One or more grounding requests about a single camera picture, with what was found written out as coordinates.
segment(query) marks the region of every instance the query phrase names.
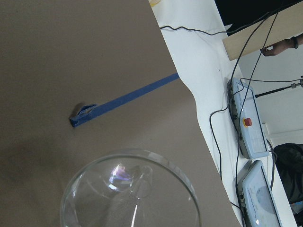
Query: strip of blue painter's tape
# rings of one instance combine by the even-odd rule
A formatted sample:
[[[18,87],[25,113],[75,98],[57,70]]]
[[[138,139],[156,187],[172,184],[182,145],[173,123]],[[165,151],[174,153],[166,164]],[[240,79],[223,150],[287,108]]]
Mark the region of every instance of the strip of blue painter's tape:
[[[124,96],[121,96],[117,99],[114,99],[108,103],[105,103],[102,105],[92,104],[92,105],[83,106],[76,116],[70,118],[71,125],[73,127],[78,127],[79,125],[81,125],[85,122],[88,122],[113,109],[116,109],[117,107],[119,107],[121,105],[124,105],[130,101],[133,101],[134,99],[139,98],[157,88],[160,88],[163,85],[166,85],[178,78],[179,78],[179,75],[177,73],[175,73],[166,78],[160,79],[152,84],[149,84],[145,87],[142,87],[138,90],[135,90],[131,93],[128,93]]]

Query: black wristband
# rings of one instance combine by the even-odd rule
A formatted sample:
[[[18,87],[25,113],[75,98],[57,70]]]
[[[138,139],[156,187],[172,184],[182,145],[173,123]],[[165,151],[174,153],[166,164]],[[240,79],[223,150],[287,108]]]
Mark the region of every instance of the black wristband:
[[[299,47],[299,44],[298,44],[298,40],[297,40],[297,37],[292,37],[292,40],[294,41],[294,48],[295,49],[298,49],[298,47]]]

